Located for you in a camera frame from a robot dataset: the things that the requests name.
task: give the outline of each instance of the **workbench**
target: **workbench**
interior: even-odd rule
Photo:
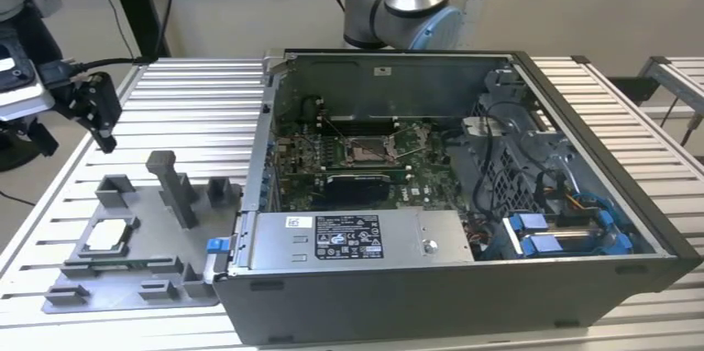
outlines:
[[[704,58],[652,57],[641,77],[652,77],[697,114],[704,114]]]
[[[643,115],[589,63],[536,58],[545,75],[704,254],[704,168]],[[107,174],[156,185],[144,161],[171,149],[194,184],[227,176],[244,184],[261,107],[261,60],[163,59],[135,67],[118,89],[124,112],[118,148],[106,155],[86,137],[0,255],[0,348],[235,349],[240,344],[222,306],[48,315],[41,294],[96,208]],[[589,328],[375,344],[318,350],[574,349],[704,347],[704,266],[661,293],[631,297]]]

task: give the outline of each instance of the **metal frame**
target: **metal frame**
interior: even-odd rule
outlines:
[[[158,47],[156,53],[154,53],[162,23],[159,13],[154,7],[154,0],[120,0],[120,4],[142,55],[155,55],[159,58],[171,57],[166,38]]]
[[[704,114],[704,58],[651,57],[640,76],[655,78],[697,114]]]
[[[688,154],[657,135],[647,117],[588,64],[569,57],[533,60],[689,245],[704,254],[704,180],[688,164]],[[72,250],[71,241],[96,207],[96,178],[106,172],[128,172],[139,176],[143,185],[155,182],[136,170],[143,167],[148,147],[172,147],[190,173],[230,176],[243,182],[252,141],[247,127],[259,112],[261,77],[258,60],[167,59],[148,70],[132,70],[120,87],[124,112],[115,128],[118,149],[104,155],[84,139],[0,255],[0,293],[17,295],[0,298],[0,337],[7,349],[95,349],[96,344],[123,349],[244,347],[220,306],[48,316],[40,313],[43,297],[36,293],[53,283],[52,264]],[[700,266],[668,290],[628,298],[586,329],[338,344],[333,348],[697,349],[704,344],[703,312]]]

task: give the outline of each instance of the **blue drive bracket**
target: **blue drive bracket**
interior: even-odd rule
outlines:
[[[228,238],[211,238],[206,245],[206,252],[210,254],[226,254],[230,252]]]
[[[544,236],[528,236],[520,241],[526,258],[545,257],[562,252],[557,238],[549,234]]]
[[[604,255],[628,255],[633,251],[633,243],[628,236],[620,231],[613,221],[610,213],[601,210],[598,212],[598,221],[606,229],[606,235],[601,239],[598,248]]]

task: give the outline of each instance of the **white wall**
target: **white wall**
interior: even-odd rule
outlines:
[[[106,0],[64,0],[47,25],[67,57],[127,55]],[[485,0],[474,48],[584,54],[604,73],[635,74],[653,54],[704,55],[701,26],[704,0]],[[341,30],[334,0],[175,0],[167,39],[176,56],[256,57],[270,47],[339,47]],[[110,71],[118,82],[127,67]]]
[[[610,75],[656,54],[704,55],[704,0],[486,0],[477,49],[586,55]]]
[[[166,0],[154,1],[162,11]],[[269,48],[341,47],[342,21],[334,0],[174,0],[167,40],[175,56],[258,57]]]

